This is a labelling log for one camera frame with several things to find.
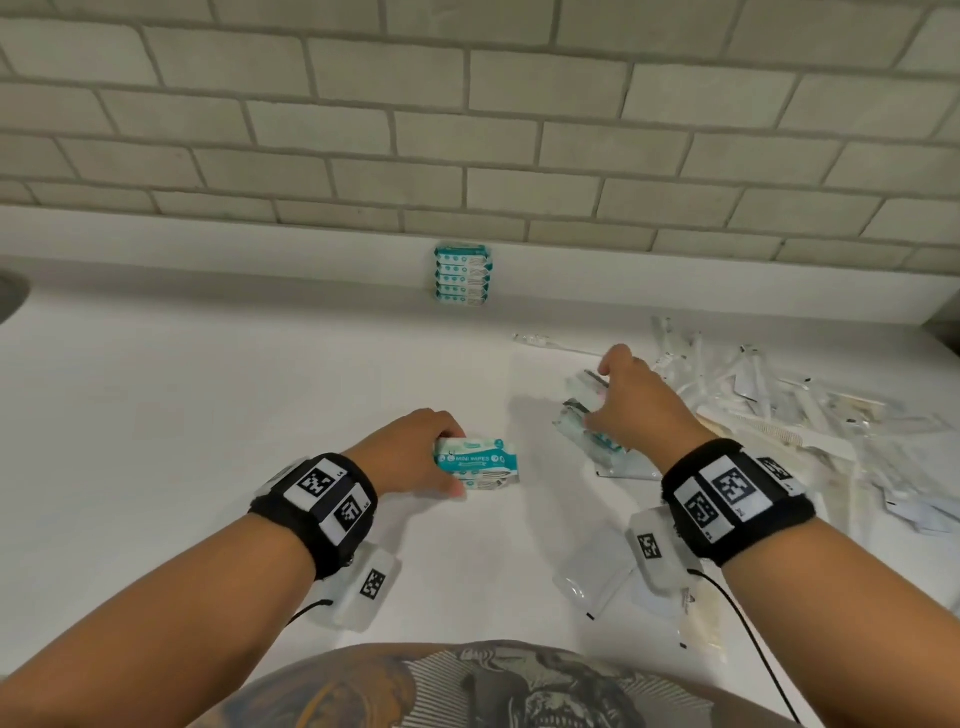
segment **tile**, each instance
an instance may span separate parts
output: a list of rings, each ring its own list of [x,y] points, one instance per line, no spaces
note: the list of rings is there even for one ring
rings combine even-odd
[[[34,198],[30,190],[20,182],[0,181],[0,205],[32,205]]]
[[[467,207],[589,217],[599,184],[595,177],[470,169],[467,171]]]
[[[457,237],[466,240],[523,240],[526,223],[510,217],[470,215],[461,212],[403,213],[406,231],[418,235]]]
[[[473,51],[470,108],[614,119],[626,78],[626,63]]]
[[[548,122],[543,126],[540,166],[672,177],[680,166],[687,138],[686,132]]]
[[[960,203],[887,200],[863,236],[960,245]]]
[[[781,129],[867,136],[930,136],[958,87],[929,81],[807,76],[780,122]]]
[[[960,9],[939,8],[900,62],[908,71],[960,73]]]
[[[464,52],[353,40],[310,41],[322,99],[459,109]]]
[[[401,157],[533,164],[537,122],[456,114],[404,113],[396,117]]]
[[[903,263],[912,252],[912,248],[883,243],[793,239],[783,244],[777,262],[889,271]]]
[[[155,192],[156,203],[164,215],[176,217],[216,217],[224,220],[252,220],[275,223],[274,206],[269,200],[249,197],[224,197],[193,192]]]
[[[47,85],[0,84],[0,127],[113,134],[93,91]]]
[[[30,187],[40,204],[47,207],[154,213],[150,195],[139,189],[110,189],[55,182],[31,182]]]
[[[733,187],[708,184],[607,180],[597,217],[722,228],[738,194]]]
[[[960,141],[960,107],[957,107],[950,115],[947,123],[944,124],[944,128],[940,130],[937,136],[947,141]]]
[[[793,86],[792,73],[690,65],[641,65],[623,118],[663,124],[769,128]]]
[[[557,44],[717,58],[736,0],[564,0]]]
[[[136,91],[101,91],[125,136],[250,144],[240,102]]]
[[[287,225],[400,232],[400,213],[395,209],[298,203],[288,200],[278,200],[276,208],[280,213],[280,222]]]
[[[203,0],[55,0],[64,15],[106,15],[145,20],[213,22]]]
[[[839,141],[698,133],[682,176],[734,182],[819,184],[839,152]]]
[[[171,28],[146,33],[164,82],[174,88],[310,95],[296,38]]]
[[[333,179],[342,200],[434,207],[459,207],[463,201],[459,167],[334,159]]]
[[[214,0],[226,25],[380,33],[376,0]]]
[[[960,276],[960,250],[921,248],[906,261],[905,271]]]
[[[654,231],[627,225],[562,223],[552,220],[534,220],[530,223],[531,243],[647,253],[653,239]]]
[[[143,41],[133,28],[0,19],[0,46],[21,76],[157,85]]]
[[[960,195],[960,150],[851,142],[826,185]]]
[[[290,197],[330,196],[330,178],[322,159],[226,149],[198,149],[195,154],[212,189]]]
[[[181,147],[89,139],[64,139],[61,144],[85,180],[157,187],[202,185],[190,153]]]
[[[0,175],[73,179],[66,159],[50,139],[0,133]]]
[[[47,0],[0,0],[0,12],[53,12]]]
[[[386,111],[264,101],[249,101],[247,108],[256,140],[263,147],[390,154],[390,125]]]
[[[387,3],[391,36],[546,45],[553,0],[403,0]]]
[[[766,235],[663,230],[657,233],[653,252],[664,255],[772,260],[779,249],[780,238]]]
[[[886,68],[922,11],[843,0],[748,0],[727,55],[745,61]]]
[[[731,228],[814,235],[859,235],[879,198],[827,192],[748,189]]]

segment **wire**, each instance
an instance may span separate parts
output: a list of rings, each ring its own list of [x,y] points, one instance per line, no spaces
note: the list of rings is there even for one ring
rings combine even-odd
[[[696,569],[687,569],[686,572],[692,573],[694,576],[699,576],[701,579],[706,579],[710,584],[716,587],[717,591],[722,594],[725,599],[727,599],[727,601],[733,607],[733,610],[736,612],[736,615],[740,617],[740,621],[743,623],[743,628],[747,630],[747,634],[750,635],[750,640],[754,643],[754,647],[756,647],[756,654],[760,656],[760,660],[763,661],[763,666],[766,667],[767,672],[770,673],[770,679],[773,680],[774,685],[777,686],[777,691],[780,693],[780,697],[783,698],[783,702],[786,703],[786,708],[788,711],[790,711],[790,715],[793,716],[794,721],[796,721],[798,725],[803,725],[800,723],[800,718],[797,716],[797,712],[793,709],[793,706],[790,705],[790,701],[787,699],[786,693],[783,691],[783,687],[780,686],[780,680],[777,679],[777,675],[774,674],[773,668],[770,667],[770,663],[767,662],[766,655],[764,655],[763,650],[760,649],[760,643],[757,642],[756,637],[754,637],[754,630],[750,628],[750,625],[747,623],[747,618],[743,616],[743,613],[740,611],[739,607],[736,606],[736,602],[733,601],[733,597],[727,594],[723,587],[717,584],[716,581],[711,579],[702,571],[697,571]]]
[[[290,617],[290,621],[287,622],[287,626],[289,627],[291,624],[293,624],[295,621],[300,619],[303,615],[305,615],[314,607],[332,607],[332,606],[333,606],[333,602],[330,601],[329,599],[321,599],[320,601],[315,601],[313,604],[307,604],[305,607],[303,607],[303,609],[301,609],[299,612],[297,612],[292,617]]]

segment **white countertop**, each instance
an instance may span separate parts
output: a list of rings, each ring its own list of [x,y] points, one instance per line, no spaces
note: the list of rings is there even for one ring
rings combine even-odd
[[[726,607],[723,663],[680,649],[666,621],[624,594],[590,622],[551,582],[594,528],[622,526],[637,500],[653,505],[659,494],[596,478],[552,428],[564,377],[592,360],[511,336],[543,333],[598,351],[622,340],[651,357],[651,310],[503,297],[464,310],[410,289],[12,267],[34,289],[0,325],[0,673],[244,513],[290,460],[345,448],[429,406],[449,409],[470,433],[516,441],[522,483],[465,502],[386,498],[372,539],[403,569],[372,627],[334,633],[301,620],[256,675],[359,642],[511,639],[670,671],[783,712]],[[917,328],[675,319],[709,342],[757,343],[775,364],[888,393],[960,426],[960,359]],[[960,453],[943,457],[939,472],[960,467]],[[883,517],[872,549],[942,603],[960,595],[951,539]],[[805,705],[801,718],[816,724]]]

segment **black wristband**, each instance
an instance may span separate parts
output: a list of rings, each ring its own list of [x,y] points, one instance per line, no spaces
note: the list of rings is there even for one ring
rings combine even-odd
[[[377,506],[366,474],[344,455],[328,453],[281,472],[271,485],[250,513],[293,531],[310,551],[318,580],[347,566],[370,533]]]
[[[803,486],[783,466],[754,458],[734,440],[708,442],[671,468],[663,500],[691,550],[719,567],[816,516]]]

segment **brick wall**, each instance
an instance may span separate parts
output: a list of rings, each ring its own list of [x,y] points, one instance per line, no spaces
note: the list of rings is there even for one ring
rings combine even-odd
[[[960,274],[960,4],[0,0],[0,200]]]

